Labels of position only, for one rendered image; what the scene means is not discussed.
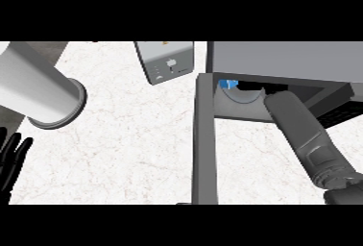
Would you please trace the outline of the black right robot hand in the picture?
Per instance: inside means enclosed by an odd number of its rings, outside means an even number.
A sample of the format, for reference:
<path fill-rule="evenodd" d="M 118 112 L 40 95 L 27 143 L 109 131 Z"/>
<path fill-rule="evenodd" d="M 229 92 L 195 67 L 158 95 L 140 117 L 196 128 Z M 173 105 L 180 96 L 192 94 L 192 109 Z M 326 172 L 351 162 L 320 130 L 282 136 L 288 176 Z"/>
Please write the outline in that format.
<path fill-rule="evenodd" d="M 270 84 L 270 83 L 257 83 L 257 82 L 238 82 L 238 89 L 239 90 L 264 90 L 266 94 L 276 94 L 280 91 L 288 89 L 288 85 L 283 84 Z"/>

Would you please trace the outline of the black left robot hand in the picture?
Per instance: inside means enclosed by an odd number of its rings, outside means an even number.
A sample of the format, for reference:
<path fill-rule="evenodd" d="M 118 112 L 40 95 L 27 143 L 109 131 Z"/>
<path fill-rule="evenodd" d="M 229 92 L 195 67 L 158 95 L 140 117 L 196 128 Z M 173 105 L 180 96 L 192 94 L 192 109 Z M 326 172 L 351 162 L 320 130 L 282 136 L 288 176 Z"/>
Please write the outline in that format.
<path fill-rule="evenodd" d="M 10 202 L 13 186 L 25 160 L 33 138 L 21 141 L 21 133 L 13 133 L 10 138 L 7 129 L 0 127 L 0 206 Z"/>

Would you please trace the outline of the grey microwave turntable plate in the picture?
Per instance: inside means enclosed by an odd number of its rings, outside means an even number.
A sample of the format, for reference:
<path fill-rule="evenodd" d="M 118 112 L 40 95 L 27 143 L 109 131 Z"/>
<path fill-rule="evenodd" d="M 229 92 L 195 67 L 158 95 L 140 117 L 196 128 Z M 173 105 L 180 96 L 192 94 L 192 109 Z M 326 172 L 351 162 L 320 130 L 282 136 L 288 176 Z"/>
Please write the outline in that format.
<path fill-rule="evenodd" d="M 252 103 L 260 95 L 261 90 L 239 90 L 236 87 L 223 89 L 227 97 L 241 104 Z"/>

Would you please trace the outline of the grey microwave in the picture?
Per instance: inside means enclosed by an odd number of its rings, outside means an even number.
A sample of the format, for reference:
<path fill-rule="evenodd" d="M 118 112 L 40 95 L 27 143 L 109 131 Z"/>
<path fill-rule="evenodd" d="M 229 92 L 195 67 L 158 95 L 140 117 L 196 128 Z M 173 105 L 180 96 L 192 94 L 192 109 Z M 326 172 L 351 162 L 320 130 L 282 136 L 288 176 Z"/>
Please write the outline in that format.
<path fill-rule="evenodd" d="M 288 85 L 326 128 L 363 115 L 363 41 L 210 41 L 207 72 L 217 82 Z M 217 83 L 216 116 L 270 123 L 267 96 L 241 104 Z"/>

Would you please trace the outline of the grey microwave door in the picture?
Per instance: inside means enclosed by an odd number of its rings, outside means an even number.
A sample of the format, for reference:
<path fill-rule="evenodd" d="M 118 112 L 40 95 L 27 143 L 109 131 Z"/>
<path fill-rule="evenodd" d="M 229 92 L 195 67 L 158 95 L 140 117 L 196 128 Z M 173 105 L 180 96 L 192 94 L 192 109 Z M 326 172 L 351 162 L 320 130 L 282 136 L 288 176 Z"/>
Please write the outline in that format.
<path fill-rule="evenodd" d="M 199 74 L 196 79 L 192 204 L 219 204 L 214 134 L 214 84 L 213 75 L 207 73 Z"/>

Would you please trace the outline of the grey toaster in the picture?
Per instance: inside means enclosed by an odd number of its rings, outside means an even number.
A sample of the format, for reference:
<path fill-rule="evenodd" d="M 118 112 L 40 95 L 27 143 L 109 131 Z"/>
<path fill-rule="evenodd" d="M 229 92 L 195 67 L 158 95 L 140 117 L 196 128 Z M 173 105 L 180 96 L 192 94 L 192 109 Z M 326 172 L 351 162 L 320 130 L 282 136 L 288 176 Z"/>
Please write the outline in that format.
<path fill-rule="evenodd" d="M 193 72 L 195 43 L 192 41 L 136 41 L 134 48 L 152 86 Z"/>

